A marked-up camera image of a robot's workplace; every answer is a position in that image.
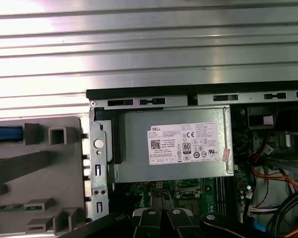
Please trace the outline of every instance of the metal bracket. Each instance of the metal bracket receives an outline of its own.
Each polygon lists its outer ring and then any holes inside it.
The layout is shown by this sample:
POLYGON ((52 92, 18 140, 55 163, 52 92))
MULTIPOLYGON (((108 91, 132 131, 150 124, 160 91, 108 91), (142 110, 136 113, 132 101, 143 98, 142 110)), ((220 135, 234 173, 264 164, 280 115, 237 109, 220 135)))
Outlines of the metal bracket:
POLYGON ((107 143, 102 121, 95 122, 94 110, 90 110, 89 141, 92 188, 92 218, 97 220, 109 214, 107 187, 107 143))

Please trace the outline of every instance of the white label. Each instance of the white label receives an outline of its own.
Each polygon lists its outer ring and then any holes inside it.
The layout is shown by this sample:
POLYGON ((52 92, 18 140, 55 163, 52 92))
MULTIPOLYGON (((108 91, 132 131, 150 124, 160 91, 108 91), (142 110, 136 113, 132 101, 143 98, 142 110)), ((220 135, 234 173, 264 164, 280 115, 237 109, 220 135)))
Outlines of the white label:
POLYGON ((270 155, 273 152, 273 148, 270 147, 268 144, 265 145, 263 152, 266 153, 267 155, 270 155))
POLYGON ((218 161, 215 123, 155 125, 148 131, 150 165, 218 161))

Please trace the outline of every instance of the cable connector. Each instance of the cable connector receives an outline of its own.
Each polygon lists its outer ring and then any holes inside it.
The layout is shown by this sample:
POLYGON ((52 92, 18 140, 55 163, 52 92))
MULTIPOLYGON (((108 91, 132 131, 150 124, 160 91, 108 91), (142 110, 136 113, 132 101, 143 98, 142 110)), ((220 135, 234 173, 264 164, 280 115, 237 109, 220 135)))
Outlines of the cable connector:
POLYGON ((253 208, 255 208, 255 206, 249 206, 249 207, 248 207, 248 211, 247 211, 247 216, 248 216, 248 217, 256 217, 256 215, 253 214, 253 213, 251 212, 251 210, 252 210, 253 208))

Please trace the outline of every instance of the small circuit board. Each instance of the small circuit board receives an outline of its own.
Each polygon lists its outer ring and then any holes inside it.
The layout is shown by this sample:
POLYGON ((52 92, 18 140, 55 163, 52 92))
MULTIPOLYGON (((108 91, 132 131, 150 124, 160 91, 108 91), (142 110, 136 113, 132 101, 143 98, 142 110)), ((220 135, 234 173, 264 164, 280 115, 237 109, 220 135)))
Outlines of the small circuit board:
POLYGON ((21 212, 21 211, 38 211, 42 210, 42 207, 25 207, 21 204, 1 205, 0 212, 21 212))

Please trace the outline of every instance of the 80 plus logo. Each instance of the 80 plus logo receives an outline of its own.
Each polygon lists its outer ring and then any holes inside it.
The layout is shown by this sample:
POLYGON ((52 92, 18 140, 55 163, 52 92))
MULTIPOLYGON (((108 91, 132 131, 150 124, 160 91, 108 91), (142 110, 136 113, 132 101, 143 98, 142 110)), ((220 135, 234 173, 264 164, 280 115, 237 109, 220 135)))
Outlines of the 80 plus logo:
POLYGON ((183 154, 188 155, 191 154, 191 144, 190 143, 183 143, 183 154))

